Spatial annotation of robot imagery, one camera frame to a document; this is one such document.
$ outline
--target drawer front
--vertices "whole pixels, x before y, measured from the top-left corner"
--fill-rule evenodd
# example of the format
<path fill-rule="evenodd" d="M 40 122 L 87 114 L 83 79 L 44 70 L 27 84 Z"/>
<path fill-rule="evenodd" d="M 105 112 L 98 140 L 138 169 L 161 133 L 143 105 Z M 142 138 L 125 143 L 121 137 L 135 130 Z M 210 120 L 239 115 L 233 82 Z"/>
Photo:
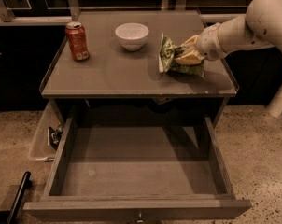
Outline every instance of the drawer front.
<path fill-rule="evenodd" d="M 137 119 L 125 110 L 131 123 Z M 235 218 L 251 207 L 235 199 L 209 117 L 161 127 L 171 114 L 138 107 L 150 124 L 132 127 L 113 110 L 104 112 L 111 123 L 98 111 L 84 114 L 88 124 L 72 112 L 44 196 L 25 211 L 43 221 L 146 221 Z M 188 114 L 174 112 L 186 124 Z"/>

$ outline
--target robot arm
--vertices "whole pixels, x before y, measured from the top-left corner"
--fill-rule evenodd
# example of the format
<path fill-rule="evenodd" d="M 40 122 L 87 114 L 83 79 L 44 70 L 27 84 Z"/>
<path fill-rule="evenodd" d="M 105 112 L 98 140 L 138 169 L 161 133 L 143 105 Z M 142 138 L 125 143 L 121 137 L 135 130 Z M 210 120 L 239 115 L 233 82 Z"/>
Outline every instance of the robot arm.
<path fill-rule="evenodd" d="M 199 55 L 184 54 L 176 59 L 181 64 L 214 61 L 237 50 L 276 46 L 282 52 L 282 0 L 253 0 L 246 15 L 209 26 L 183 46 L 196 49 Z M 199 62 L 194 62 L 194 55 Z"/>

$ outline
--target gray tabletop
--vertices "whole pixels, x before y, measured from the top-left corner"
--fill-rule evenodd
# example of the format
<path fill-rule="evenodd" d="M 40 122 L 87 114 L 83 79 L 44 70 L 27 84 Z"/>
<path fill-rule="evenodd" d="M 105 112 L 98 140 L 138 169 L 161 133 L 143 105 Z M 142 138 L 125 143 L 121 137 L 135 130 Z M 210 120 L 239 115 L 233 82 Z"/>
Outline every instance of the gray tabletop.
<path fill-rule="evenodd" d="M 92 97 L 231 97 L 236 88 L 221 60 L 205 61 L 204 78 L 159 72 L 162 33 L 180 45 L 201 33 L 196 11 L 82 12 L 90 59 L 75 62 L 68 44 L 42 91 L 45 98 Z M 148 42 L 139 51 L 126 51 L 114 31 L 126 22 L 149 28 Z"/>

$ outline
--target cabinet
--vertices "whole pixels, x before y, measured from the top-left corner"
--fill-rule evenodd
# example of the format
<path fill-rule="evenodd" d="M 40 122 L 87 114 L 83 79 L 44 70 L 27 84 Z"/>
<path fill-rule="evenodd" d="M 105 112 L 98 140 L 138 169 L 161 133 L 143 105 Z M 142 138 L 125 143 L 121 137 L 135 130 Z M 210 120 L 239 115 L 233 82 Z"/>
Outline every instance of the cabinet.
<path fill-rule="evenodd" d="M 85 99 L 90 107 L 70 112 L 44 195 L 24 210 L 44 221 L 130 221 L 234 218 L 250 208 L 233 194 L 214 134 L 237 93 L 225 63 L 206 61 L 204 78 L 159 73 L 162 32 L 181 44 L 204 29 L 198 14 L 84 12 L 79 19 L 90 59 L 74 62 L 65 45 L 41 90 L 58 114 L 57 100 Z M 137 52 L 114 36 L 125 22 L 149 28 Z M 157 112 L 152 98 L 171 98 L 171 106 Z"/>

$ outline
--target speckled floor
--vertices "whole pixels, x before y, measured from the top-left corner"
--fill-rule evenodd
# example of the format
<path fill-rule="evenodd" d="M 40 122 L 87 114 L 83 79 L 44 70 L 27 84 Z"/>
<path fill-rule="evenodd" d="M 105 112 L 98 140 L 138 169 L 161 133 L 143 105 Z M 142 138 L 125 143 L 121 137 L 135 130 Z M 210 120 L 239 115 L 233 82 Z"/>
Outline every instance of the speckled floor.
<path fill-rule="evenodd" d="M 51 163 L 27 159 L 41 115 L 0 112 L 0 209 L 10 208 L 25 171 L 32 173 L 33 186 L 23 200 L 37 201 L 42 195 Z M 235 220 L 175 223 L 282 224 L 282 115 L 273 118 L 262 105 L 227 106 L 216 135 L 236 197 L 251 200 L 253 207 Z M 41 222 L 20 211 L 18 223 Z"/>

